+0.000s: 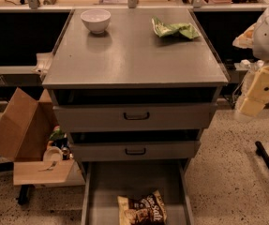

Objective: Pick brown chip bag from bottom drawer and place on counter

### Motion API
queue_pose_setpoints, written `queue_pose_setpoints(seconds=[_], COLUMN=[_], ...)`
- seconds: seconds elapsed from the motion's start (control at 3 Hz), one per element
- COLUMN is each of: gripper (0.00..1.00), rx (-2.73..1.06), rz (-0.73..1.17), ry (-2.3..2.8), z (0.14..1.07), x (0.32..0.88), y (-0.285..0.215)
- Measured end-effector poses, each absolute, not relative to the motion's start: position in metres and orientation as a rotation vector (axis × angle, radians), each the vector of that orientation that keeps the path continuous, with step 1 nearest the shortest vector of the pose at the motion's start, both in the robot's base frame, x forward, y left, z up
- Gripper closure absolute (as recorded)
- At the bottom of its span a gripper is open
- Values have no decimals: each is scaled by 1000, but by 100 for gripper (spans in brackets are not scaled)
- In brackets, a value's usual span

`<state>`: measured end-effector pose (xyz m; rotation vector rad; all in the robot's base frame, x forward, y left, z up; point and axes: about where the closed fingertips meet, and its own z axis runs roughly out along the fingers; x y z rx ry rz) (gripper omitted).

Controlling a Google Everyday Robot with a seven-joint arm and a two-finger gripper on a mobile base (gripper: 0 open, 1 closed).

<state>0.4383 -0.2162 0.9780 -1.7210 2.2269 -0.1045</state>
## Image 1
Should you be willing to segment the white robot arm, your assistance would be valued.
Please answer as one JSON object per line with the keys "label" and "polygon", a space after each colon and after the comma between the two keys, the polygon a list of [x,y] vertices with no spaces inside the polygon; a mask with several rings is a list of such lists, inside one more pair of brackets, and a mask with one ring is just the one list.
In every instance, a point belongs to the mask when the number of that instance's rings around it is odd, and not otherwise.
{"label": "white robot arm", "polygon": [[235,104],[235,118],[246,122],[269,103],[269,7],[232,45],[251,49],[253,56],[263,61],[261,67],[251,68],[245,76],[242,94]]}

